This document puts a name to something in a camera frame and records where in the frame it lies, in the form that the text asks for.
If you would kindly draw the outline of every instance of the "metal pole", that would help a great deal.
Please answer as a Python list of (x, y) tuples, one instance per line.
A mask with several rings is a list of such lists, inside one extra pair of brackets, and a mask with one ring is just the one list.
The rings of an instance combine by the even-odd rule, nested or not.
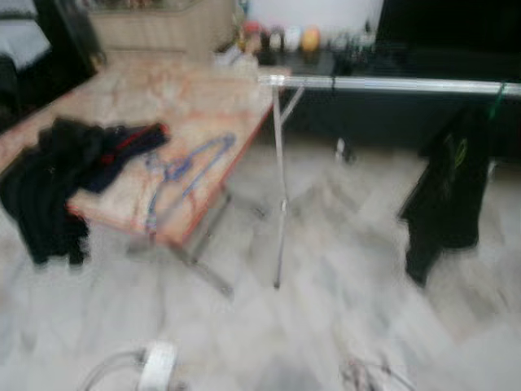
[(287, 104), (286, 108), (284, 108), (284, 111), (281, 115), (281, 124), (284, 125), (284, 122), (286, 122), (287, 118), (291, 115), (293, 110), (295, 109), (295, 106), (300, 101), (300, 98), (302, 98), (302, 94), (304, 93), (304, 87), (299, 87), (299, 89), (295, 92), (295, 94), (291, 97), (290, 103)]
[(208, 281), (225, 297), (232, 298), (234, 296), (234, 288), (227, 283), (220, 275), (210, 269), (205, 264), (199, 262), (199, 259), (191, 256), (184, 248), (170, 247), (170, 250), (191, 270), (196, 272), (200, 277)]
[(287, 189), (286, 175), (284, 173), (284, 150), (282, 140), (282, 118), (280, 112), (280, 98), (278, 87), (273, 88), (274, 95), (274, 129), (275, 129), (275, 148), (277, 152), (278, 176), (280, 178), (280, 186), (282, 192), (282, 201), (280, 204), (280, 220), (278, 222), (278, 259), (277, 274), (275, 275), (275, 289), (280, 288), (280, 280), (282, 273), (282, 253), (284, 252), (284, 235), (286, 230), (287, 215)]
[[(401, 93), (477, 94), (497, 95), (502, 83), (499, 81), (466, 81), (444, 79), (415, 79), (406, 77), (300, 77), (260, 76), (258, 82), (264, 86), (278, 86), (315, 90), (358, 90)], [(503, 90), (506, 98), (521, 99), (521, 84), (506, 83)]]

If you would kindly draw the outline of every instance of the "metal rod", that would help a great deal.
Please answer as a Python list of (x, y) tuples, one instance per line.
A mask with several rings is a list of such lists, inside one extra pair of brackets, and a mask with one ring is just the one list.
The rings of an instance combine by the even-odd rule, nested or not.
[(282, 140), (282, 118), (280, 112), (280, 98), (278, 96), (278, 87), (274, 86), (274, 129), (275, 129), (275, 147), (277, 151), (277, 165), (278, 176), (280, 178), (280, 186), (282, 192), (282, 201), (280, 205), (280, 221), (278, 224), (278, 264), (277, 274), (275, 275), (274, 286), (276, 289), (280, 288), (280, 280), (282, 274), (282, 253), (284, 252), (284, 235), (286, 229), (286, 215), (287, 215), (287, 188), (286, 175), (284, 173), (284, 151)]
[(287, 104), (286, 108), (282, 112), (280, 121), (284, 125), (284, 122), (286, 122), (287, 118), (291, 115), (293, 110), (295, 109), (296, 105), (300, 101), (300, 98), (302, 98), (302, 94), (304, 93), (304, 87), (301, 86), (299, 89), (295, 92), (295, 94), (291, 97), (290, 102)]
[(206, 232), (204, 233), (203, 238), (197, 243), (197, 245), (194, 248), (194, 251), (192, 252), (192, 257), (194, 259), (199, 259), (203, 251), (208, 246), (208, 241), (210, 240), (213, 231), (217, 227), (217, 225), (221, 222), (221, 219), (224, 217), (225, 211), (230, 205), (231, 202), (231, 195), (225, 194), (225, 202), (224, 204), (219, 208), (217, 211), (217, 214), (213, 217), (213, 219), (208, 224), (208, 227), (206, 229)]
[(245, 195), (240, 195), (239, 193), (229, 189), (227, 186), (223, 186), (223, 191), (225, 194), (231, 197), (231, 199), (234, 201), (234, 204), (243, 209), (249, 210), (259, 219), (265, 219), (269, 216), (269, 208), (264, 206), (261, 202), (252, 200)]
[(231, 298), (234, 295), (233, 287), (227, 283), (220, 275), (210, 269), (208, 266), (199, 262), (199, 259), (191, 256), (183, 248), (170, 248), (181, 261), (188, 266), (191, 270), (196, 272), (201, 278), (208, 281), (213, 285), (220, 293), (225, 297)]
[[(430, 92), (443, 94), (496, 95), (501, 88), (499, 81), (464, 81), (444, 79), (415, 79), (402, 77), (298, 77), (260, 76), (258, 82), (265, 86), (306, 89), (369, 90), (390, 92)], [(506, 83), (503, 96), (521, 99), (521, 84)]]

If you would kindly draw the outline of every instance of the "red trim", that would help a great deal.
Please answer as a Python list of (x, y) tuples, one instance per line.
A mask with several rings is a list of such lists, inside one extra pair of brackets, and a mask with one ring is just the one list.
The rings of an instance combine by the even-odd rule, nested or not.
[(131, 136), (129, 136), (128, 138), (125, 139), (125, 141), (123, 143), (121, 143), (120, 145), (118, 145), (116, 147), (116, 151), (121, 151), (122, 149), (124, 149), (125, 147), (128, 147), (129, 144), (131, 144), (133, 141), (135, 141), (137, 138), (140, 138), (141, 136), (143, 136), (146, 132), (150, 131), (150, 129), (154, 126), (159, 126), (160, 127), (160, 130), (164, 133), (164, 134), (168, 134), (168, 127), (164, 124), (154, 124), (154, 125), (149, 125), (147, 126), (145, 129), (143, 130), (139, 130), (137, 133), (134, 133), (132, 134)]
[(114, 160), (116, 159), (116, 157), (114, 155), (103, 155), (101, 156), (101, 162), (102, 164), (104, 165), (111, 165)]

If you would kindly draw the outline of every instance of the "black jacket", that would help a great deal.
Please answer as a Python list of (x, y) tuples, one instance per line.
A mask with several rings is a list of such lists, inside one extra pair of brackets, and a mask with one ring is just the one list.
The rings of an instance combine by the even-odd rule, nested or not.
[[(88, 229), (68, 212), (67, 200), (93, 181), (102, 191), (129, 158), (165, 142), (162, 125), (105, 130), (58, 119), (42, 131), (38, 145), (24, 151), (0, 178), (0, 200), (17, 221), (34, 263), (51, 256), (82, 263), (81, 241)], [(108, 165), (103, 163), (107, 155), (112, 157)]]

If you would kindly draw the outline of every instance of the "wooden cabinet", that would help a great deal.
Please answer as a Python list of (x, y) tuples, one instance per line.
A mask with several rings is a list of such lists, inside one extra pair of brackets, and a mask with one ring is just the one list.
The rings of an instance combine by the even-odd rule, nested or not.
[(106, 51), (173, 51), (207, 60), (233, 38), (234, 0), (192, 1), (184, 9), (92, 11)]

